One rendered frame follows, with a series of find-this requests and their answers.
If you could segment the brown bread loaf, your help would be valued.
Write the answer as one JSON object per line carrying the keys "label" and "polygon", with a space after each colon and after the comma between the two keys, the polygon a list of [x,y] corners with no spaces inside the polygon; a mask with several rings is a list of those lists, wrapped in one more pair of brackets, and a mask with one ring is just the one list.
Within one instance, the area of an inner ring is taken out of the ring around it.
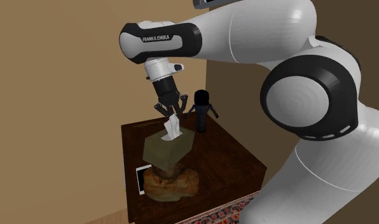
{"label": "brown bread loaf", "polygon": [[144,193],[158,202],[176,202],[192,197],[199,190],[199,175],[182,164],[176,164],[165,172],[157,167],[146,169],[143,174]]}

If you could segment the olive green tissue box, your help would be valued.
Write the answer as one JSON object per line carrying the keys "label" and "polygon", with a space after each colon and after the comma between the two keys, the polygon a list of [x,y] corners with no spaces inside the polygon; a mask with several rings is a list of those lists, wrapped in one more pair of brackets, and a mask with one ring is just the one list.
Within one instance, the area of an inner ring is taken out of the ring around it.
{"label": "olive green tissue box", "polygon": [[163,125],[163,130],[145,138],[142,159],[154,167],[168,171],[191,151],[195,133],[180,127],[176,114],[171,115]]}

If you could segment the dark brown wooden table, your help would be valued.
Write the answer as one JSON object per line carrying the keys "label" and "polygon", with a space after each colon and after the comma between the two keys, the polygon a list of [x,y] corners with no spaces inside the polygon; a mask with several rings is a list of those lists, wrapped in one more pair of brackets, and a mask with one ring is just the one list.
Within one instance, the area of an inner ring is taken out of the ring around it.
{"label": "dark brown wooden table", "polygon": [[146,137],[163,130],[156,118],[121,126],[128,220],[135,224],[176,224],[260,190],[266,166],[211,117],[207,130],[195,134],[192,150],[181,163],[199,174],[199,191],[177,202],[157,202],[139,193],[136,168]]}

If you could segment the black cylindrical figure with arms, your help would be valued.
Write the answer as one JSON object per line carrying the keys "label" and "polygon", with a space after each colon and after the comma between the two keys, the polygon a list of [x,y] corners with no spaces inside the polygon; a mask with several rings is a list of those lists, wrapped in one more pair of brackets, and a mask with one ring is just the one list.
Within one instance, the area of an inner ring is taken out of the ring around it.
{"label": "black cylindrical figure with arms", "polygon": [[204,133],[207,130],[207,113],[211,110],[216,118],[219,118],[217,111],[213,108],[209,102],[209,93],[206,90],[197,90],[194,93],[194,105],[186,113],[185,119],[188,115],[195,110],[196,112],[196,131]]}

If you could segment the red patterned rug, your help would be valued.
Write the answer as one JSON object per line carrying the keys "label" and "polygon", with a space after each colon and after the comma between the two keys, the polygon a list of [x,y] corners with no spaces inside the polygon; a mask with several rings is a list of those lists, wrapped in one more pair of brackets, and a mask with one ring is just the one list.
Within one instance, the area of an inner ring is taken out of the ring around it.
{"label": "red patterned rug", "polygon": [[176,224],[239,224],[239,214],[259,192],[254,192]]}

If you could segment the white tablet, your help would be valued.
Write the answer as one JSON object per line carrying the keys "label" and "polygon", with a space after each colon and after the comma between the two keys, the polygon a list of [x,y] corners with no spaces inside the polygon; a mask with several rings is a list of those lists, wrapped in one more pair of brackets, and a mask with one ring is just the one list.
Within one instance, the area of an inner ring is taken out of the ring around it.
{"label": "white tablet", "polygon": [[152,167],[152,165],[148,164],[148,165],[144,165],[142,167],[137,167],[135,169],[136,177],[137,177],[137,186],[138,186],[138,190],[139,190],[140,195],[145,194],[145,191],[144,191],[144,173],[147,169],[149,169],[151,167]]}

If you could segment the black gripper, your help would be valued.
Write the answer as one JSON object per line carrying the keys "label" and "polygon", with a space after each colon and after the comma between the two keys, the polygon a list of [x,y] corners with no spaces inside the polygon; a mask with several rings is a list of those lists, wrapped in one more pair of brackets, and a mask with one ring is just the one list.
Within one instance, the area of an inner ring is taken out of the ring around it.
{"label": "black gripper", "polygon": [[174,114],[171,106],[177,106],[179,100],[181,106],[176,108],[176,113],[183,113],[186,109],[188,95],[179,93],[173,76],[160,79],[153,82],[155,92],[158,96],[158,102],[154,108],[165,117],[170,117]]}

